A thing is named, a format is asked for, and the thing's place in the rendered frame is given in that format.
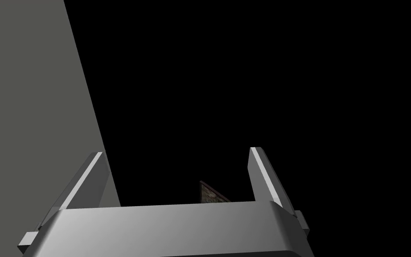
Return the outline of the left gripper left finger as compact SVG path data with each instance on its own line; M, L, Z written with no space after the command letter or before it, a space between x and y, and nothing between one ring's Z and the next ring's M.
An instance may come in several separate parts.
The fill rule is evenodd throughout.
M32 232L27 232L17 248L22 254L32 244L42 226L65 209L111 206L111 170L105 152L92 152L62 191L47 215Z

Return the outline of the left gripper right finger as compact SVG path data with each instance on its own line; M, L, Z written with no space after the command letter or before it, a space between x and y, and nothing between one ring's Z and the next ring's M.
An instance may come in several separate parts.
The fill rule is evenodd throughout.
M272 201L281 206L299 221L305 235L310 229L300 210L293 207L273 166L261 147L251 147L247 163L251 187L256 201Z

